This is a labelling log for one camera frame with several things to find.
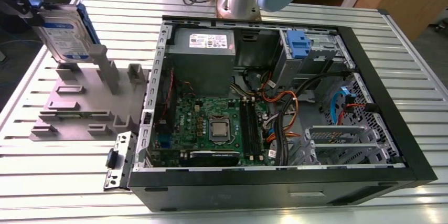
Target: blue drive latch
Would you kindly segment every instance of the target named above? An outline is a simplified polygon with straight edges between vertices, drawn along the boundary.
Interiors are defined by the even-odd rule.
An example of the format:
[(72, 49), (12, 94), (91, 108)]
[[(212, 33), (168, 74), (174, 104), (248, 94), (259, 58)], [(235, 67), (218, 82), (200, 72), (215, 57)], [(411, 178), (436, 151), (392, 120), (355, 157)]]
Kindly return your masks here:
[(303, 31), (287, 31), (287, 41), (295, 59), (307, 58), (311, 52), (311, 40)]

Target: table surface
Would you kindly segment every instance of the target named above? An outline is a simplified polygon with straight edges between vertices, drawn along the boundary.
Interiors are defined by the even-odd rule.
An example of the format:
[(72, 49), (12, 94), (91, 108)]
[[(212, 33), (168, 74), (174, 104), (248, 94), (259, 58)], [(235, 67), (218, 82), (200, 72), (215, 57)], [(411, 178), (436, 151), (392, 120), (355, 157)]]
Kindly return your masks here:
[[(119, 68), (152, 66), (162, 15), (214, 17), (214, 3), (182, 0), (83, 0), (108, 58)], [(439, 180), (360, 206), (151, 213), (132, 193), (104, 193), (111, 141), (28, 139), (55, 85), (56, 62), (43, 47), (0, 114), (0, 220), (74, 223), (442, 223), (448, 220), (447, 89), (394, 22), (376, 10), (291, 4), (263, 20), (354, 28)]]

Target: green circuit board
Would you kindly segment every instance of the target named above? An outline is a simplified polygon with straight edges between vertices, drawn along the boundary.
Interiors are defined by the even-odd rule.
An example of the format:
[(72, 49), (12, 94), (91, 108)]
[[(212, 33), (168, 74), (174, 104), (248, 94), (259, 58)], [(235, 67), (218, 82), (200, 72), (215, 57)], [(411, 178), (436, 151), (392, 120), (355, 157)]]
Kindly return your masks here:
[[(256, 103), (256, 113), (267, 113), (267, 105)], [(219, 116), (230, 121), (228, 141), (211, 141), (211, 119)], [(259, 127), (260, 146), (263, 149), (262, 127)], [(239, 166), (268, 165), (267, 150), (263, 149), (263, 160), (244, 157), (244, 143), (240, 124), (240, 100), (224, 98), (183, 98), (178, 101), (175, 132), (171, 136), (159, 135), (160, 166), (178, 165), (180, 151), (235, 151), (240, 152)]]

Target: power supply label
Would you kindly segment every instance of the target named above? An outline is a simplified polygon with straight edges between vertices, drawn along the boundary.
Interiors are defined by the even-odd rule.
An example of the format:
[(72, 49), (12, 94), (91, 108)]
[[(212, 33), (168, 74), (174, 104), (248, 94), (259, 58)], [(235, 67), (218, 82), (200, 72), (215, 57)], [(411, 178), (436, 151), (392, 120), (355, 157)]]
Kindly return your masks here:
[(78, 38), (75, 26), (68, 23), (46, 23), (44, 30), (51, 44), (60, 54), (70, 59), (87, 59), (88, 50)]
[(227, 36), (215, 34), (190, 35), (190, 47), (227, 49)]

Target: motherboard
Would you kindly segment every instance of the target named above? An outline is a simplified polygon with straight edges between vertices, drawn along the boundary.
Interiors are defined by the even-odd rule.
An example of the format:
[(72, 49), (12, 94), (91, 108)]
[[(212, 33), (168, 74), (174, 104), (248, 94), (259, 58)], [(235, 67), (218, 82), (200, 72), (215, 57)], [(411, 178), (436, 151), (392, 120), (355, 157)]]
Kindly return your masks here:
[(182, 167), (187, 163), (188, 166), (270, 165), (262, 136), (267, 109), (263, 102), (250, 100), (179, 99), (175, 131), (159, 134), (152, 163), (160, 167)]

